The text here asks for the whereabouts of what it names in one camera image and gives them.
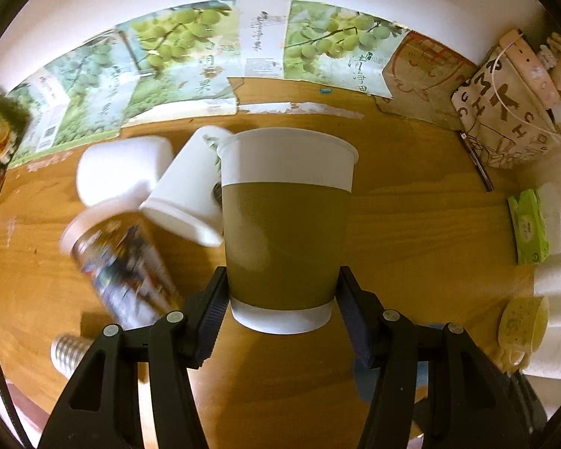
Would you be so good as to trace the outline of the brown sleeved paper cup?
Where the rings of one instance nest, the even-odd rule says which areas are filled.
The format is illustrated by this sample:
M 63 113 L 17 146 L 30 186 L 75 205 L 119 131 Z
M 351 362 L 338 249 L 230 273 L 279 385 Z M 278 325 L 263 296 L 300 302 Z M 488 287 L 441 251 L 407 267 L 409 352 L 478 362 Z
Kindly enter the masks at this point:
M 319 329 L 331 317 L 356 148 L 262 128 L 222 141 L 218 155 L 233 317 L 270 335 Z

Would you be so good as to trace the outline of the grape print paper sheets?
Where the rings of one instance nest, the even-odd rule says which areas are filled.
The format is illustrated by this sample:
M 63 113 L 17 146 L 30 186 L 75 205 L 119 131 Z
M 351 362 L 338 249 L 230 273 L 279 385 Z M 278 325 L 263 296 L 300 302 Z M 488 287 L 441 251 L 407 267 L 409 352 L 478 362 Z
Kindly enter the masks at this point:
M 211 0 L 117 24 L 11 90 L 30 115 L 17 166 L 116 137 L 124 125 L 234 114 L 235 78 L 289 79 L 388 96 L 403 25 L 300 0 Z

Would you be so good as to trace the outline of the white plastic container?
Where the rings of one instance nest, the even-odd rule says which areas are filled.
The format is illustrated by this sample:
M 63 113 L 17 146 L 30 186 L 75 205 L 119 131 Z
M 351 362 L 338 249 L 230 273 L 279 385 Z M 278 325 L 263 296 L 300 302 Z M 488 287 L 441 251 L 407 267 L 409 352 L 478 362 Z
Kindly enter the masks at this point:
M 98 143 L 81 156 L 76 188 L 85 206 L 131 195 L 145 199 L 173 160 L 171 142 L 159 136 Z

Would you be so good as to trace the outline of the black pen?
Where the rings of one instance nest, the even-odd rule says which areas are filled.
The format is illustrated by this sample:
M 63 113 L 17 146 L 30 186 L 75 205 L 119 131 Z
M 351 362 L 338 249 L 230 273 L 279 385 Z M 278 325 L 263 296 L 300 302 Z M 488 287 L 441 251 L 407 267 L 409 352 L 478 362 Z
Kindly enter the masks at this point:
M 472 161 L 473 166 L 475 167 L 475 170 L 477 171 L 485 189 L 488 192 L 493 192 L 494 191 L 493 182 L 491 181 L 490 177 L 488 176 L 487 172 L 485 171 L 485 169 L 484 169 L 478 155 L 476 154 L 475 150 L 472 148 L 471 144 L 469 143 L 467 134 L 459 131 L 457 133 L 457 135 L 458 135 L 458 138 L 460 140 L 460 143 L 462 144 L 462 146 L 466 150 L 466 153 L 468 154 L 470 160 Z

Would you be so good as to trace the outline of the yellow mug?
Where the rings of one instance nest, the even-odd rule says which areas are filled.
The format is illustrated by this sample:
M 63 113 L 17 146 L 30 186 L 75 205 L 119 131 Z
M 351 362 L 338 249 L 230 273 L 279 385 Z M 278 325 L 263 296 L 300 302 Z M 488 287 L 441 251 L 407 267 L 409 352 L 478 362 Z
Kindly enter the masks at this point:
M 544 339 L 548 320 L 549 302 L 544 296 L 518 297 L 508 302 L 497 329 L 499 359 L 507 374 L 529 365 Z

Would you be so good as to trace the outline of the yellow printed can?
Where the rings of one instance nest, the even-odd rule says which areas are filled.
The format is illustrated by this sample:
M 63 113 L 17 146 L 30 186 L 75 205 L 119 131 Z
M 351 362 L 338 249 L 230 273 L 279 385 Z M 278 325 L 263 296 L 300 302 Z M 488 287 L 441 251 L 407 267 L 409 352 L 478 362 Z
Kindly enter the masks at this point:
M 0 163 L 8 165 L 24 135 L 31 116 L 14 100 L 0 95 Z

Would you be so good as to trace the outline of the pink round box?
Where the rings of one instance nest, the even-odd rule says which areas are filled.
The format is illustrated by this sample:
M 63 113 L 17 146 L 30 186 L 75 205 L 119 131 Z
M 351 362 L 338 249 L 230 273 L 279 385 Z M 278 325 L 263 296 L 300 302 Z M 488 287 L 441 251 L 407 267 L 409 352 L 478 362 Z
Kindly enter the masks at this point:
M 520 30 L 513 28 L 500 38 L 500 47 L 515 67 L 524 83 L 535 94 L 546 110 L 561 124 L 561 96 L 546 68 L 532 47 L 524 40 Z

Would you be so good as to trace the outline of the checkered white paper cup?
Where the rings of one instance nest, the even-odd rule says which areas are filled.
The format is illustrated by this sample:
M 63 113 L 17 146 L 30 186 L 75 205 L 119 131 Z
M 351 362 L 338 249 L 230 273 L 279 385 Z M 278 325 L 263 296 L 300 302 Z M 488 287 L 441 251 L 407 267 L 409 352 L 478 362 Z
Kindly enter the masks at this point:
M 50 347 L 50 359 L 53 367 L 62 376 L 70 379 L 92 343 L 91 339 L 69 335 L 68 333 L 57 336 Z

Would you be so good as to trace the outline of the green tissue pack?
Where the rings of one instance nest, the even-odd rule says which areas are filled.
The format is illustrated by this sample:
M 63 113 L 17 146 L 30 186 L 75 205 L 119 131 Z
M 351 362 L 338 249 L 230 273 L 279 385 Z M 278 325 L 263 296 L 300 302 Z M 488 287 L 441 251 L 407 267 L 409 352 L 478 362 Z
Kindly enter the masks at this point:
M 546 226 L 536 190 L 523 190 L 507 198 L 514 229 L 517 263 L 538 265 L 550 254 Z

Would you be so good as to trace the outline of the brown cardboard sheet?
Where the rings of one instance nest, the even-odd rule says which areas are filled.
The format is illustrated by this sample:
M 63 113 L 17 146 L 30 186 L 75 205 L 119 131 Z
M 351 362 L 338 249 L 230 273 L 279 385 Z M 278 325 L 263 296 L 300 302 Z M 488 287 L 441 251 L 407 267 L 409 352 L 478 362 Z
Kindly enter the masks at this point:
M 391 96 L 378 97 L 377 107 L 384 113 L 458 130 L 461 123 L 451 97 L 476 69 L 450 48 L 410 31 L 383 69 Z

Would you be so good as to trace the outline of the lettered canvas bag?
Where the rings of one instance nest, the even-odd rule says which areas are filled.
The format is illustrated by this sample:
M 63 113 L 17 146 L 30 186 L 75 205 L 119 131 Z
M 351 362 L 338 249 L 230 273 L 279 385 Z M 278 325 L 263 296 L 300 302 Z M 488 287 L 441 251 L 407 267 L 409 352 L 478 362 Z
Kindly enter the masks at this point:
M 561 129 L 499 47 L 454 91 L 451 102 L 487 166 L 511 169 L 561 145 Z

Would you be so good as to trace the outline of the printed dark paper cup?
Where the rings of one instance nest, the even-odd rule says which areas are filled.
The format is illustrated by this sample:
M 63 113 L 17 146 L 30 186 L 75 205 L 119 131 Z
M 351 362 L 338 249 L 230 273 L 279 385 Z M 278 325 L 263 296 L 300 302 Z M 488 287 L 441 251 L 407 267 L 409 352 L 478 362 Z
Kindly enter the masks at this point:
M 86 208 L 61 234 L 59 249 L 88 277 L 123 329 L 151 326 L 184 304 L 140 212 L 126 196 Z

